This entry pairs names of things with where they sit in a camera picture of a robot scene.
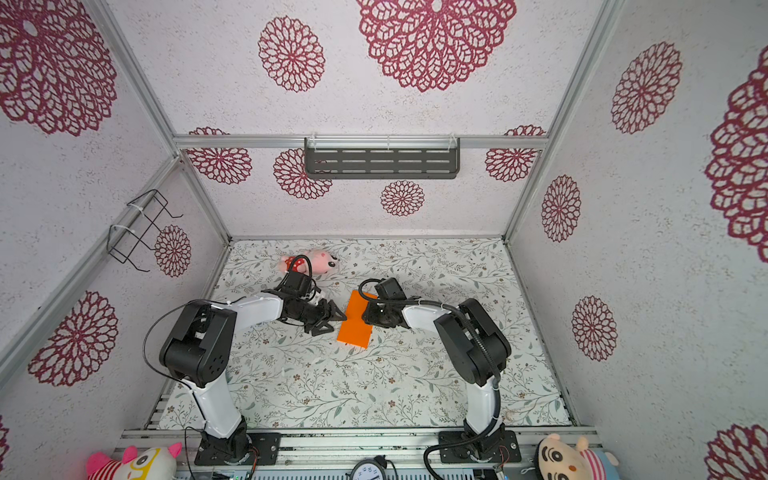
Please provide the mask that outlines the orange square paper sheet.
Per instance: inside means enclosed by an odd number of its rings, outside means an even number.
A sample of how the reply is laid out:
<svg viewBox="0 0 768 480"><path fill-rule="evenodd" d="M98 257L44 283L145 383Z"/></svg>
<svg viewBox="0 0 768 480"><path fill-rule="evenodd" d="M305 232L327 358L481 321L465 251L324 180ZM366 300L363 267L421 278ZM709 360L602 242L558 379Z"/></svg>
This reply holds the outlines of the orange square paper sheet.
<svg viewBox="0 0 768 480"><path fill-rule="evenodd" d="M369 302L363 299L357 291L350 294L345 315L337 335L337 341L345 345L367 349L369 347L373 326L363 320L363 314Z"/></svg>

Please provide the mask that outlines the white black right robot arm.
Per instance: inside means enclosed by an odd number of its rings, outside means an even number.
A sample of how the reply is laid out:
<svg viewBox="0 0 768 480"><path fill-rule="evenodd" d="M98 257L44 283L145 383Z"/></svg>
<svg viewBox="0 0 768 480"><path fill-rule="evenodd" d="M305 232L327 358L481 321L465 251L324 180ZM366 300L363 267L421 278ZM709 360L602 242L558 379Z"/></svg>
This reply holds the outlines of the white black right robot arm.
<svg viewBox="0 0 768 480"><path fill-rule="evenodd" d="M374 324L396 320L400 326L437 335L466 382L465 427L471 437L489 437L501 425L502 372L511 345L482 304L473 298L452 306L425 299L382 299L365 295Z"/></svg>

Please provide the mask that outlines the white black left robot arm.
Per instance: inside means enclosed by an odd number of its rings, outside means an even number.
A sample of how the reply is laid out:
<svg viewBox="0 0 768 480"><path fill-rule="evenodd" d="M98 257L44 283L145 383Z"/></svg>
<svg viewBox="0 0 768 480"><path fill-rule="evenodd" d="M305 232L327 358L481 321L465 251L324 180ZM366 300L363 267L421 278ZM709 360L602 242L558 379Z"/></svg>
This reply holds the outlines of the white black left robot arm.
<svg viewBox="0 0 768 480"><path fill-rule="evenodd" d="M332 300L262 291L234 302L195 299L180 307L179 317L160 349L159 362L191 392L204 421L204 432L228 440L243 422L234 406L226 369L235 336L257 325L294 322L305 332L323 335L346 320Z"/></svg>

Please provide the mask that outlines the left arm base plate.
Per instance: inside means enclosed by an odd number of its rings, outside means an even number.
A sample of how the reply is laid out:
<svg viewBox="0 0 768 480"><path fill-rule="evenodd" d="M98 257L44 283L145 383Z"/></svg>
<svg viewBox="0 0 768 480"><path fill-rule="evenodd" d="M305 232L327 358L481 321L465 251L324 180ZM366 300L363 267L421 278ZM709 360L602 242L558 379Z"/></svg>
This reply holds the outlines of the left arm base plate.
<svg viewBox="0 0 768 480"><path fill-rule="evenodd" d="M281 440L280 433L240 432L235 433L231 439L220 439L203 433L194 465L275 465Z"/></svg>

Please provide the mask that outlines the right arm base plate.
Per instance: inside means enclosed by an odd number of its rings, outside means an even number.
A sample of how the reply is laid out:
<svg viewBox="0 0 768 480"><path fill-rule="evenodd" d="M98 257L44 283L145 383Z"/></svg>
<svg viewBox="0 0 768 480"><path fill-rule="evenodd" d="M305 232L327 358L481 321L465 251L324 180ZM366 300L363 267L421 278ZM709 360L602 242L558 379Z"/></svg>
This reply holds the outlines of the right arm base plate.
<svg viewBox="0 0 768 480"><path fill-rule="evenodd" d="M485 439L463 446L441 449L439 455L443 464L506 464L522 461L517 437L513 431L507 430L504 425L501 425Z"/></svg>

